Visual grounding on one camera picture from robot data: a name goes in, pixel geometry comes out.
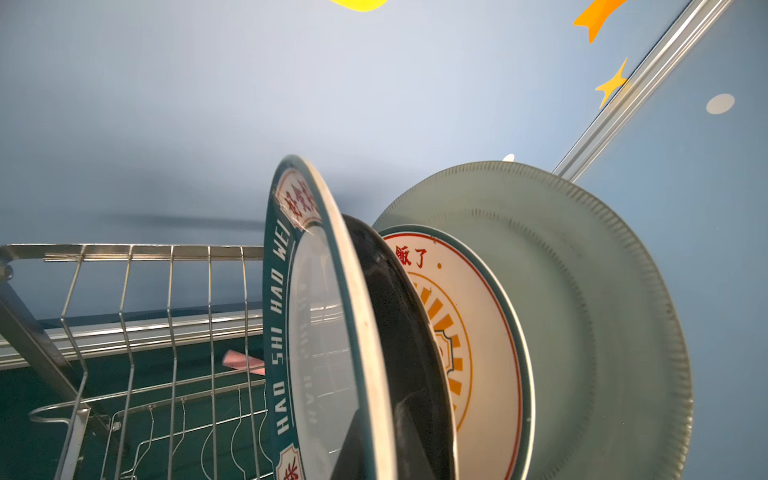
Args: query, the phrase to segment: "dark green surface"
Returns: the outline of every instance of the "dark green surface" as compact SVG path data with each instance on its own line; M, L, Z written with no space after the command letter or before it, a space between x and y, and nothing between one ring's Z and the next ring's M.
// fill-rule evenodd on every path
M262 341L260 336L250 338L251 356L262 356ZM221 365L221 359L228 349L243 352L243 340L222 340L214 343L214 358L217 372L228 371ZM197 376L210 375L210 350L208 343L182 346L178 349L178 379L188 379ZM134 388L151 386L158 383L170 382L173 372L173 355L170 349L151 350L134 354L136 372ZM126 355L109 356L88 360L89 380L88 394L100 395L111 392L121 392L127 388L130 363ZM252 375L251 380L262 379L261 376ZM244 374L218 379L216 387L233 385L246 381ZM0 479L6 478L53 478L61 445L65 437L66 425L64 424L39 424L29 420L28 413L40 406L60 402L61 399L45 385L30 368L6 370L0 372L0 415L2 415L2 429L0 429ZM200 392L210 389L210 380L182 386L177 389L177 396L192 392ZM248 413L247 391L241 391L243 414ZM131 406L138 406L170 397L170 389L156 392L134 395ZM219 394L216 397L217 420L231 418L238 413L237 391ZM110 414L124 408L124 398L104 401L101 405ZM256 411L263 409L263 389L261 386L253 387L253 408ZM187 428L206 425L211 421L210 397L188 402L186 405ZM61 414L49 414L49 416L69 416L62 409ZM175 414L175 429L180 431L182 427L183 412L181 404L177 404ZM262 415L255 417L256 428L261 423ZM160 407L154 411L154 437L166 435L170 425L170 407ZM128 470L134 464L136 448L149 438L151 428L151 414L149 412L136 413L129 416L127 431L127 443L130 448L123 458L121 470ZM242 478L240 472L230 456L230 440L233 438L237 420L217 427L217 463L219 478ZM200 450L210 428L188 433L180 443L174 456L175 478L205 478L200 468ZM266 427L262 438L266 441ZM180 435L175 437L179 443ZM119 432L113 436L112 442L119 441ZM246 472L246 478L250 480L256 476L256 466L253 461L253 447L251 441L250 420L243 419L237 434L234 436L233 450L235 458ZM104 459L105 443L102 439L88 433L81 453L85 460L82 463L78 478L99 478L101 464ZM148 453L144 456L136 471L140 479L166 478L166 465L168 454L168 440L152 442ZM114 477L115 455L109 455L105 476ZM213 478L213 453L212 440L209 439L204 453L204 464L208 475ZM261 475L271 472L271 464L259 454Z

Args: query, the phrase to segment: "plate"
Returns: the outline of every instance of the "plate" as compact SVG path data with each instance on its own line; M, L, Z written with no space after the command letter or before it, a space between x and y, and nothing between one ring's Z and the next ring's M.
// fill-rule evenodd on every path
M451 393L427 313L384 239L362 221L346 215L344 219L379 328L399 477L458 478Z
M680 477L687 348L658 269L614 211L537 168L478 162L417 184L374 227L404 224L462 241L515 306L536 381L528 478Z
M364 468L366 478L395 480L392 407L366 281L328 187L295 156L283 159L270 189L263 304L276 477L327 480Z
M466 245L418 225L382 230L418 294L449 383L459 474L528 473L535 430L534 383L515 309L493 272Z

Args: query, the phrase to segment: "white plate with green rim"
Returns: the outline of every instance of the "white plate with green rim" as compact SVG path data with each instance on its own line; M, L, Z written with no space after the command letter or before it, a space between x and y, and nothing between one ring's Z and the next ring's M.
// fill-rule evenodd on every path
M529 479L680 477L687 348L658 269L614 211L537 168L478 162L417 184L374 227L406 224L471 248L515 306L536 382Z
M427 312L448 377L459 478L528 473L534 380L515 309L487 265L451 235L423 225L379 232Z
M276 478L327 480L339 467L359 466L366 478L396 480L392 407L366 281L328 187L295 156L280 163L270 190L263 302ZM337 462L346 452L348 461Z

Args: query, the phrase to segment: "yellow star sticker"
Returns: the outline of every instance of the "yellow star sticker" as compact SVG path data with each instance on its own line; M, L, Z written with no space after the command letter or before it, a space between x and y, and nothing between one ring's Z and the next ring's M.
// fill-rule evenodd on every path
M577 27L587 27L589 29L589 42L592 43L598 36L598 32L603 28L603 24L611 13L621 7L627 0L594 0L584 13L576 18L574 25Z
M370 12L387 3L387 0L331 0L355 12Z
M614 75L614 77L611 80L595 88L595 90L599 90L605 93L605 96L603 97L603 103L600 104L600 108L603 108L603 106L605 105L605 102L608 101L608 98L611 97L611 95L614 93L614 91L617 88L627 83L627 79L621 76L621 72L624 71L624 66L627 64L627 60L629 60L629 57L624 59L624 63L621 64L621 68L619 68L619 71L616 72L616 75Z

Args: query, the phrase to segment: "pink object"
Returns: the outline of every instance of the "pink object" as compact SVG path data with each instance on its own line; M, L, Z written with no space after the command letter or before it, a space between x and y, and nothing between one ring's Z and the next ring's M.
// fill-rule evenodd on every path
M224 354L224 359L221 361L221 364L228 366L231 369L245 370L247 363L247 366L250 367L251 373L255 373L256 375L264 375L264 361L254 359L252 356L247 358L248 361L246 362L246 357L244 354L235 352L234 350L227 350L227 353Z

